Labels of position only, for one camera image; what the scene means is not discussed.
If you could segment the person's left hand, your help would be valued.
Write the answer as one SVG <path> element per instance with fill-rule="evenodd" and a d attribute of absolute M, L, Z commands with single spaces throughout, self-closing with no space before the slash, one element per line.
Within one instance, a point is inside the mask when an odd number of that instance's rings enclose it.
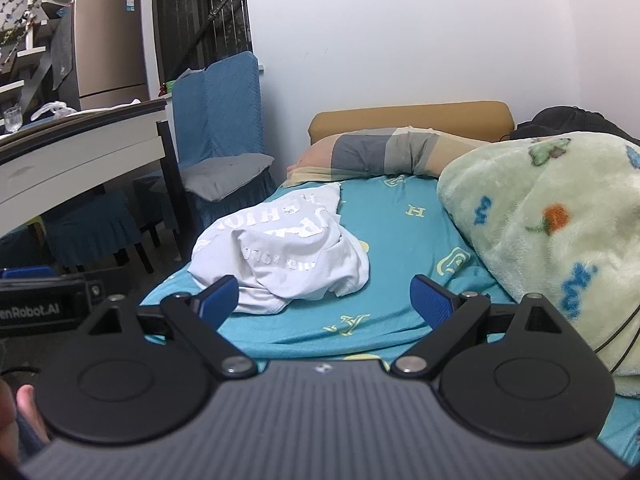
<path fill-rule="evenodd" d="M 35 389 L 22 385 L 13 392 L 2 380 L 0 388 L 1 455 L 18 465 L 50 443 L 46 425 L 35 404 Z"/>

